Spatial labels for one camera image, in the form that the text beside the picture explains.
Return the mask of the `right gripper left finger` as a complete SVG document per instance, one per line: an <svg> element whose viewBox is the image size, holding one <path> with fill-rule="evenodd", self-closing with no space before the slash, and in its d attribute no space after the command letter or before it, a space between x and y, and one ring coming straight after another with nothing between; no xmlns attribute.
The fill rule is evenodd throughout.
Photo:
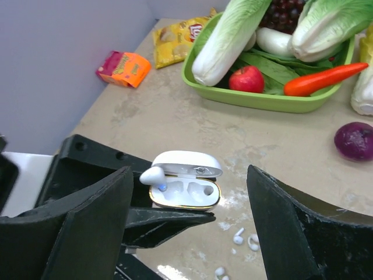
<svg viewBox="0 0 373 280"><path fill-rule="evenodd" d="M133 190L123 167L44 206L1 218L1 279L113 279Z"/></svg>

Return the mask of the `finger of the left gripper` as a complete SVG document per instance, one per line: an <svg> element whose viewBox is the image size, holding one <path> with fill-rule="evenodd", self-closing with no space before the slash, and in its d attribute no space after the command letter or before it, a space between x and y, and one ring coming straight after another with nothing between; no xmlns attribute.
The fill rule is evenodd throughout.
<svg viewBox="0 0 373 280"><path fill-rule="evenodd" d="M215 220L211 212L130 207L122 245L132 249L152 249L188 228Z"/></svg>
<svg viewBox="0 0 373 280"><path fill-rule="evenodd" d="M42 206L88 187L111 173L128 166L132 170L134 189L132 207L151 207L149 187L139 176L151 162L105 146L82 135L75 134L63 141L47 171L35 203Z"/></svg>

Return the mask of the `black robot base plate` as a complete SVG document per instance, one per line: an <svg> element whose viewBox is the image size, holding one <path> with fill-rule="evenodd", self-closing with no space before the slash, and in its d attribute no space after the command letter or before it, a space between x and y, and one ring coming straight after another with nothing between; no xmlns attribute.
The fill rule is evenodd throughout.
<svg viewBox="0 0 373 280"><path fill-rule="evenodd" d="M113 280L163 280L132 254L119 255Z"/></svg>

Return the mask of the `white gold-rimmed charging case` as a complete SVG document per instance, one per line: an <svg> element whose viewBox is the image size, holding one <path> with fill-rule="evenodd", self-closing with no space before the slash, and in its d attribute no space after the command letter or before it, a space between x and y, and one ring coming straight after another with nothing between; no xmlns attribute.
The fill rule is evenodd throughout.
<svg viewBox="0 0 373 280"><path fill-rule="evenodd" d="M215 157L202 152L170 150L155 157L151 167L154 166L164 170L167 180L163 192L149 185L149 196L158 207L209 211L219 203L221 189L214 180L223 171Z"/></svg>

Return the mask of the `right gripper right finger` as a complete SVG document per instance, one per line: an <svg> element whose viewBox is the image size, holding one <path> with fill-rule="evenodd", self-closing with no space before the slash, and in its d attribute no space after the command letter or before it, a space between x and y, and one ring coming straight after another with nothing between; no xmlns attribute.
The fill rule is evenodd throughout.
<svg viewBox="0 0 373 280"><path fill-rule="evenodd" d="M372 279L372 217L250 165L247 190L268 279Z"/></svg>

